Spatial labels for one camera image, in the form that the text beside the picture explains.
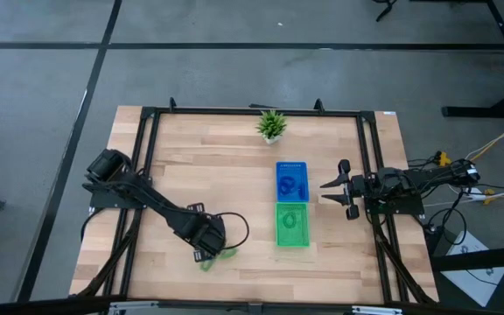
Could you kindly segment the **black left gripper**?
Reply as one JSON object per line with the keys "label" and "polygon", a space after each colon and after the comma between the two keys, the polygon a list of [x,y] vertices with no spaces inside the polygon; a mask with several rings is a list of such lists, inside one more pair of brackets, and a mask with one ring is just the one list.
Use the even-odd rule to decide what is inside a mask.
{"label": "black left gripper", "polygon": [[186,207],[177,223],[177,236],[193,248],[193,259],[203,263],[215,258],[226,246],[226,229],[223,219],[207,213],[203,203]]}

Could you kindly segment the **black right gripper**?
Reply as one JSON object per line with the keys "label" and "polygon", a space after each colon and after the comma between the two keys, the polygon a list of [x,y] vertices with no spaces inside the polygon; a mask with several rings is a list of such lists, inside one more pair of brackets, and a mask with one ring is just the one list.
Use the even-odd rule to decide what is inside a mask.
{"label": "black right gripper", "polygon": [[321,188],[331,188],[343,186],[342,194],[323,194],[322,198],[332,200],[346,206],[346,218],[351,221],[360,216],[359,207],[354,203],[355,198],[361,198],[365,194],[366,184],[362,175],[349,177],[351,171],[350,162],[342,159],[338,164],[339,176],[321,186]]}

